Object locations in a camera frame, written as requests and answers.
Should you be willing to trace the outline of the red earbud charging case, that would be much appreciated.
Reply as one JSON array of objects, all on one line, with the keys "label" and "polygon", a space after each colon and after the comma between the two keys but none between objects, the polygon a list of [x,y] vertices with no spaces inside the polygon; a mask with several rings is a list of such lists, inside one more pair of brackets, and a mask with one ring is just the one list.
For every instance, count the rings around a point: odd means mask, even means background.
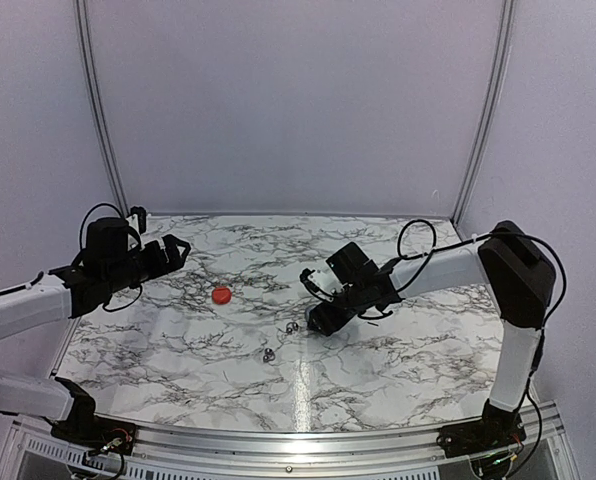
[{"label": "red earbud charging case", "polygon": [[228,304],[232,299],[232,292],[228,287],[219,286],[212,290],[212,301],[217,305]]}]

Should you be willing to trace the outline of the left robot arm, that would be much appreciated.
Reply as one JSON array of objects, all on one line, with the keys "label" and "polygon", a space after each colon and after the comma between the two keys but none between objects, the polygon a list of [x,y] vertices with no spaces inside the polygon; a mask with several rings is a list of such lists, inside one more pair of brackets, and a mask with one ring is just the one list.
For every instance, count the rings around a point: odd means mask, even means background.
[{"label": "left robot arm", "polygon": [[[181,270],[190,243],[172,234],[144,242],[146,230],[142,207],[132,208],[129,216],[84,218],[79,251],[70,264],[0,290],[0,341],[97,309],[109,312],[116,293],[142,290],[144,283]],[[64,422],[80,443],[94,445],[105,432],[94,411],[94,400],[69,380],[0,371],[0,413]]]}]

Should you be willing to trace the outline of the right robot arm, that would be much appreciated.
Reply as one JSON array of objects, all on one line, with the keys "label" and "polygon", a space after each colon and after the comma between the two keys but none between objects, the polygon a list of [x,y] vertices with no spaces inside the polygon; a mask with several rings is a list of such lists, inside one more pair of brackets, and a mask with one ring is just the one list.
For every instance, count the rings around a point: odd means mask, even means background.
[{"label": "right robot arm", "polygon": [[330,336],[353,318],[380,321],[392,306],[423,294],[484,285],[503,324],[494,384],[473,438],[493,448],[507,437],[528,397],[544,349],[548,319],[563,301],[554,288],[567,286],[562,261],[545,241],[502,221],[490,232],[420,254],[403,253],[378,265],[350,242],[305,269],[299,281],[318,303],[306,313],[310,330]]}]

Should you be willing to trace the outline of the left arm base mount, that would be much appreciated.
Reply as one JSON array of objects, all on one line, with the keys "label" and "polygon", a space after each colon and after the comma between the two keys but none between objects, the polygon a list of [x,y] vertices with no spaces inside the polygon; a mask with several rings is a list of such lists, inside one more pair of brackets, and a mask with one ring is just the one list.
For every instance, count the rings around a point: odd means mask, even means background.
[{"label": "left arm base mount", "polygon": [[50,420],[53,437],[89,447],[99,453],[132,453],[136,424],[97,415],[96,402],[84,389],[66,378],[55,377],[54,380],[67,389],[73,403],[64,420]]}]

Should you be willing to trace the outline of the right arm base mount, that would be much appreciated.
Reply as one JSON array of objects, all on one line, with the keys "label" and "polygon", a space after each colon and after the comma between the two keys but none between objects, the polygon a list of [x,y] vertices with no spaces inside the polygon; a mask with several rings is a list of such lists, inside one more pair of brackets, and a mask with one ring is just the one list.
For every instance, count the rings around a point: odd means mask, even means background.
[{"label": "right arm base mount", "polygon": [[520,408],[507,411],[487,400],[482,415],[440,428],[436,444],[447,458],[473,455],[515,445],[527,438],[521,425]]}]

